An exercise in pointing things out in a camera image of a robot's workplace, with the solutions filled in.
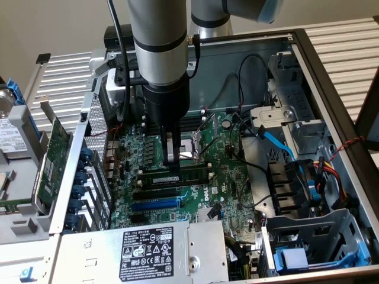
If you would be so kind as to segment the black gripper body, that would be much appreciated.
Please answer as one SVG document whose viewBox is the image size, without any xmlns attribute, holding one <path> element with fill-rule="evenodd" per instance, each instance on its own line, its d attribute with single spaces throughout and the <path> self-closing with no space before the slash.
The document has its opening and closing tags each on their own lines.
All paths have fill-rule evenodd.
<svg viewBox="0 0 379 284">
<path fill-rule="evenodd" d="M 190 107 L 190 80 L 187 73 L 167 86 L 143 85 L 146 111 L 165 130 L 174 130 Z"/>
</svg>

